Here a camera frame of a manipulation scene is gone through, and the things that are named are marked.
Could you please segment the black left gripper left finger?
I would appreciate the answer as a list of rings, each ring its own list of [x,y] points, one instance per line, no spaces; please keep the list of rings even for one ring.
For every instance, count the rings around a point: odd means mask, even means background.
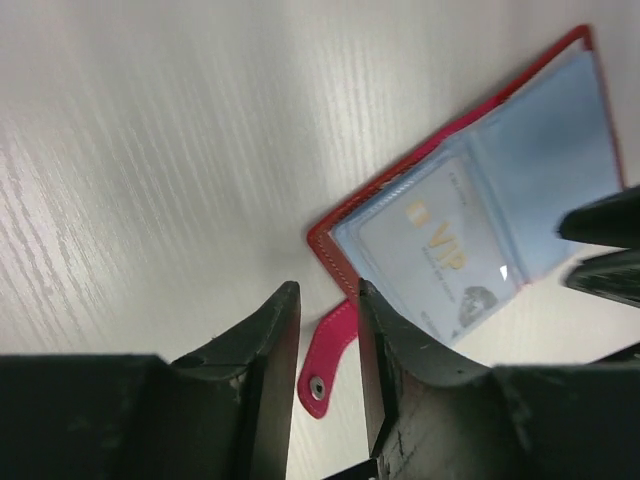
[[[5,479],[282,479],[300,288],[167,362],[156,355],[7,355]]]

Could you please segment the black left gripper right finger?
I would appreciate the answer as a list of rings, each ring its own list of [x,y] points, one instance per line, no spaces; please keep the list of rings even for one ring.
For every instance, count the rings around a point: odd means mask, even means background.
[[[380,479],[635,479],[639,349],[487,367],[358,294],[369,454]]]

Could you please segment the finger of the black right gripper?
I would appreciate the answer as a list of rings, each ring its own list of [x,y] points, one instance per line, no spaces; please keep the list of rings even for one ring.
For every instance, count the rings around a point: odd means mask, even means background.
[[[639,247],[639,186],[569,212],[559,236],[579,243],[616,248]]]
[[[564,285],[617,303],[638,303],[639,250],[624,249],[583,259],[565,277]]]

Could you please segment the white VIP card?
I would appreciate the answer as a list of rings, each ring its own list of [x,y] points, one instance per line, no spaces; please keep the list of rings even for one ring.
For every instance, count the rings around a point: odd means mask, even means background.
[[[401,315],[451,345],[512,299],[516,284],[464,162],[394,191],[354,229],[367,278]]]

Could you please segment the red leather card holder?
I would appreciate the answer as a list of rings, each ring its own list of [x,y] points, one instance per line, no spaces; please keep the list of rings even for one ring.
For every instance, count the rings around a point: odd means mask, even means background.
[[[326,414],[341,356],[358,333],[358,283],[369,281],[370,270],[355,227],[394,191],[452,158],[464,162],[484,204],[516,284],[513,299],[577,251],[575,242],[557,235],[562,217],[625,185],[592,28],[573,28],[504,88],[310,227],[310,249],[345,294],[318,324],[298,379],[299,399],[311,416]]]

